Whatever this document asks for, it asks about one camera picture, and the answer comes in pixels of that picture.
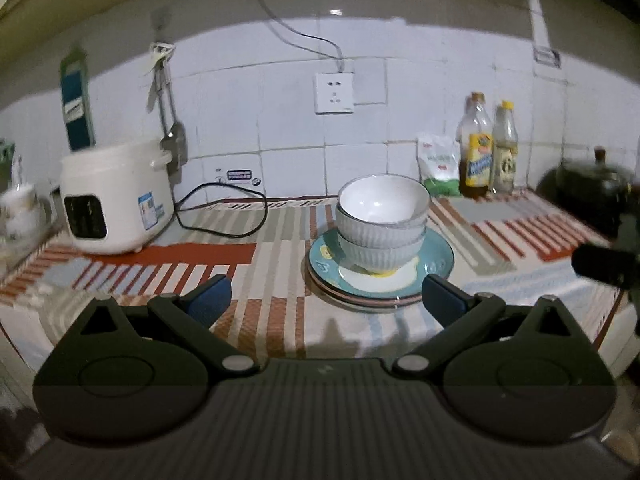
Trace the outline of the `blue fried egg plate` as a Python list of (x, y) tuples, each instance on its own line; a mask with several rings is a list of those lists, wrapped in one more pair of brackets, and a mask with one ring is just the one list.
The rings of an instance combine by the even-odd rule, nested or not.
[(392, 298), (421, 295), (428, 274), (448, 278), (454, 267), (454, 251), (449, 243), (431, 229), (425, 232), (420, 252), (404, 266), (386, 273), (370, 273), (350, 263), (337, 244), (337, 228), (321, 234), (307, 255), (307, 268), (316, 271), (328, 284), (367, 298)]

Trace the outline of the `wall label sticker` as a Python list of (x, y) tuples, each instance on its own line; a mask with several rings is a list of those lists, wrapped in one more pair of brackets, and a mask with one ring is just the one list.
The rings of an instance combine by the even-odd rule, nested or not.
[(250, 168), (218, 168), (216, 170), (215, 181), (233, 185), (250, 185), (254, 186), (254, 188), (259, 188), (262, 185), (262, 177)]

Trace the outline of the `stacked white cups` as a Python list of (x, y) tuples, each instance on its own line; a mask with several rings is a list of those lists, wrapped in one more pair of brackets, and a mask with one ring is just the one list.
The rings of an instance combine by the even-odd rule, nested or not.
[(4, 234), (12, 240), (42, 235), (51, 225), (51, 202), (33, 184), (15, 185), (1, 195), (1, 220)]

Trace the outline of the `white wall socket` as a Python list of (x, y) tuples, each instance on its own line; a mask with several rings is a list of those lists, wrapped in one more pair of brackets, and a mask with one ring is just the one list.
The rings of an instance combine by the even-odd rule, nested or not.
[(314, 92), (314, 109), (319, 115), (352, 114), (355, 110), (353, 73), (318, 73)]

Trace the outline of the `black wok with lid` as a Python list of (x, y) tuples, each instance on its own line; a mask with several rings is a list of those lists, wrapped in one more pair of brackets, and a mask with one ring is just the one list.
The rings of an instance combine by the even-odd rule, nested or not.
[(603, 146), (590, 159), (563, 159), (536, 193), (609, 240), (618, 237), (623, 216), (639, 214), (639, 182), (627, 168), (608, 162)]

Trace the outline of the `white hanging peeler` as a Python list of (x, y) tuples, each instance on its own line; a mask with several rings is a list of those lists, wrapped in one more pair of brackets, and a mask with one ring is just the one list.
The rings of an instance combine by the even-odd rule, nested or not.
[(171, 76), (169, 61), (174, 55), (176, 46), (171, 42), (155, 41), (149, 47), (149, 64), (146, 74), (152, 77), (148, 97), (148, 110), (157, 106), (160, 114), (164, 114), (165, 105), (173, 110), (174, 99), (169, 96), (171, 86)]

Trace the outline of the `blue hanging grater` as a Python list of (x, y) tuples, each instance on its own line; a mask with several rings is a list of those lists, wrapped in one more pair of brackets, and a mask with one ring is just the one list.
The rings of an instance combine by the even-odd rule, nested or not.
[(94, 140), (88, 95), (86, 52), (74, 47), (60, 64), (62, 113), (72, 152), (92, 148)]

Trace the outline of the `cooking wine bottle yellow label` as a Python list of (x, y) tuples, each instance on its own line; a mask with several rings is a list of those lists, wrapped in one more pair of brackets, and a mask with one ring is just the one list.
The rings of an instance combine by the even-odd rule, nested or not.
[(466, 100), (457, 140), (461, 146), (460, 193), (469, 198), (483, 197), (490, 181), (494, 136), (482, 92), (472, 92)]

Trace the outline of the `vinegar bottle yellow cap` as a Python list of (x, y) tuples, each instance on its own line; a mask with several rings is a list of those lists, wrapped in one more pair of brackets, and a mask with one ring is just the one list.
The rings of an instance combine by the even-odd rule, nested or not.
[(514, 104), (503, 100), (497, 108), (492, 136), (492, 167), (490, 189), (494, 194), (510, 194), (514, 188), (516, 160), (518, 159), (518, 133), (514, 124)]

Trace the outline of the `white sunshine plate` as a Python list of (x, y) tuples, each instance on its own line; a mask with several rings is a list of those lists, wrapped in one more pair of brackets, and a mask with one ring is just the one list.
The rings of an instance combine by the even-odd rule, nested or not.
[(325, 294), (331, 300), (352, 310), (387, 313), (396, 309), (409, 307), (412, 304), (420, 304), (422, 301), (421, 295), (414, 295), (405, 298), (395, 297), (390, 299), (360, 297), (348, 294), (347, 292), (343, 292), (341, 289), (329, 285), (325, 281), (322, 281), (320, 276), (314, 271), (309, 270), (307, 274), (311, 283), (314, 284), (314, 287), (320, 290), (322, 294)]

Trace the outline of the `blue wall sticker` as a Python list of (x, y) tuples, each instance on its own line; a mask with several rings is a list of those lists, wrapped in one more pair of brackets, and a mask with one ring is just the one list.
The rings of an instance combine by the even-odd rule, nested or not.
[(562, 66), (561, 55), (557, 50), (553, 50), (549, 47), (535, 46), (534, 60), (537, 64), (543, 66), (549, 66), (559, 70)]

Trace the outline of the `hanging metal spatula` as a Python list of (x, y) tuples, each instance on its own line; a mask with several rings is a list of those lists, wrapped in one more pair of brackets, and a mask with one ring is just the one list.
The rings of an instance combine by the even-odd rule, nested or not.
[(160, 124), (163, 137), (160, 147), (171, 154), (171, 161), (167, 165), (168, 174), (176, 174), (188, 159), (186, 149), (186, 128), (177, 117), (174, 95), (169, 81), (168, 63), (163, 58), (154, 67), (154, 84), (157, 93)]

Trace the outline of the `white rice cooker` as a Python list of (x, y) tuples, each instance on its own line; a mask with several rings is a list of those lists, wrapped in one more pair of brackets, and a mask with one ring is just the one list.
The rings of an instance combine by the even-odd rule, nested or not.
[(70, 237), (81, 252), (137, 252), (168, 225), (175, 211), (167, 166), (171, 152), (157, 140), (86, 148), (61, 160), (60, 192)]

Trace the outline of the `white ribbed bowl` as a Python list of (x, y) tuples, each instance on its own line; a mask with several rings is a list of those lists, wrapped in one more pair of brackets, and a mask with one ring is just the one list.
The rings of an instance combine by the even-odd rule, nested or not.
[(367, 248), (388, 249), (416, 242), (426, 232), (425, 224), (417, 226), (382, 226), (352, 218), (341, 207), (336, 208), (336, 227), (352, 244)]
[(346, 240), (337, 234), (337, 244), (344, 252), (345, 258), (355, 266), (370, 273), (392, 272), (404, 266), (419, 252), (424, 243), (422, 234), (414, 242), (392, 248), (364, 247)]
[(426, 218), (431, 195), (417, 180), (371, 174), (346, 183), (338, 192), (337, 203), (354, 219), (379, 226), (404, 226)]

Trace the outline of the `white green salt bag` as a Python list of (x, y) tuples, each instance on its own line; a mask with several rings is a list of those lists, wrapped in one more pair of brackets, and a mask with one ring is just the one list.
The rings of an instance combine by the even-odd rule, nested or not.
[(460, 143), (449, 136), (425, 133), (416, 144), (420, 182), (433, 197), (460, 196)]

